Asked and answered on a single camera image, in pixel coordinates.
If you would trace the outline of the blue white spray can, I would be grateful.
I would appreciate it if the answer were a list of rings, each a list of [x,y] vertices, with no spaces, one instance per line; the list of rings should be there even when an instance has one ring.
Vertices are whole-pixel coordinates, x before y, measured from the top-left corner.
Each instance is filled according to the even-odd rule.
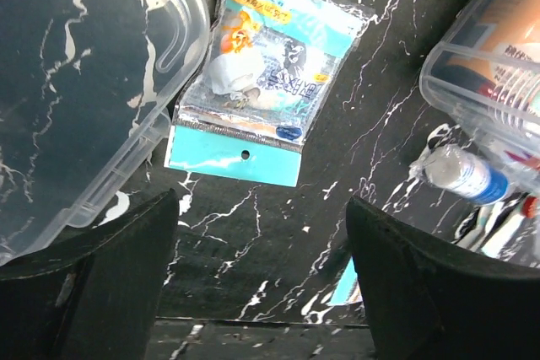
[[[479,206],[502,201],[516,190],[506,174],[456,144],[428,152],[410,170],[414,177]]]

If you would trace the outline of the clear first aid box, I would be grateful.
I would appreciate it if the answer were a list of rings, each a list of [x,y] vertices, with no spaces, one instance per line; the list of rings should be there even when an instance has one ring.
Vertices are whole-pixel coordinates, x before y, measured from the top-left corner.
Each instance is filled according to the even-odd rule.
[[[419,87],[493,166],[539,192],[539,0],[470,0],[427,56]]]

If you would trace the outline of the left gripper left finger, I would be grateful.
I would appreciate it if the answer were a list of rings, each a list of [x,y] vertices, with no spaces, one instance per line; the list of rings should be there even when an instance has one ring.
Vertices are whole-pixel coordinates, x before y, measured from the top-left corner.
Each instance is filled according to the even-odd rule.
[[[174,190],[1,268],[3,359],[142,359],[173,238]]]

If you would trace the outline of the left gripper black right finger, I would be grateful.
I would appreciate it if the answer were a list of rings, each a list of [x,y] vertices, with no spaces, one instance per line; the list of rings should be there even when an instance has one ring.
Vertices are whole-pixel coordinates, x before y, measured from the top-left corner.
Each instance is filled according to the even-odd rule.
[[[380,359],[537,359],[539,271],[465,250],[356,196],[346,228]]]

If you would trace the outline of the clear bag teal header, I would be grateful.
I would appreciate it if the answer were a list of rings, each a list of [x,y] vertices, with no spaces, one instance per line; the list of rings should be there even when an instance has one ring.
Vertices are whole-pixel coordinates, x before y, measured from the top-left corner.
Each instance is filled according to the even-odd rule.
[[[363,302],[353,258],[350,258],[337,286],[335,287],[328,306],[346,306]]]

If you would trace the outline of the brown bottle orange cap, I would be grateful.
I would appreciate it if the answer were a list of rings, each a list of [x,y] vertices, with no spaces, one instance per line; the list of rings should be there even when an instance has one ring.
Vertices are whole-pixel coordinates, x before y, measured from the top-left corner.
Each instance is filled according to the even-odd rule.
[[[538,62],[539,0],[491,0],[455,40],[477,51]],[[539,92],[537,73],[472,56],[451,56],[440,78],[501,102],[530,100]]]

